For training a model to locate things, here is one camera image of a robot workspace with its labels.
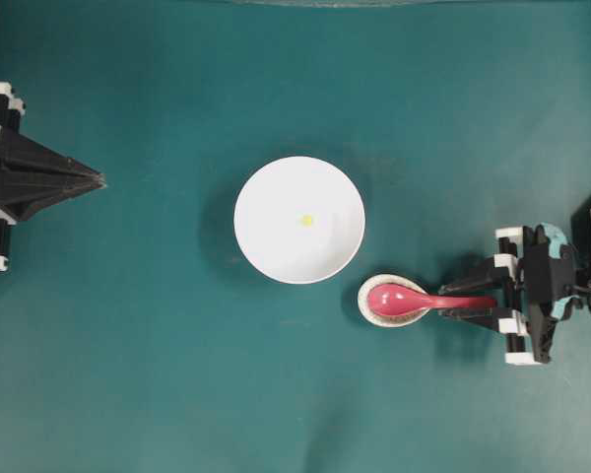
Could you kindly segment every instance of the green mat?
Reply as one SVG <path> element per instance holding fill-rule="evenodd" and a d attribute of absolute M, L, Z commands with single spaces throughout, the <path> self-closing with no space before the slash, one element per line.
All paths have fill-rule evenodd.
<path fill-rule="evenodd" d="M 591 194 L 591 1 L 375 9 L 2 1 L 22 132 L 108 189 L 15 228 L 0 277 L 0 472 L 591 472 L 591 317 L 551 365 L 357 288 L 433 288 L 493 229 Z M 364 199 L 356 259 L 274 283 L 232 232 L 260 166 L 310 155 Z"/>

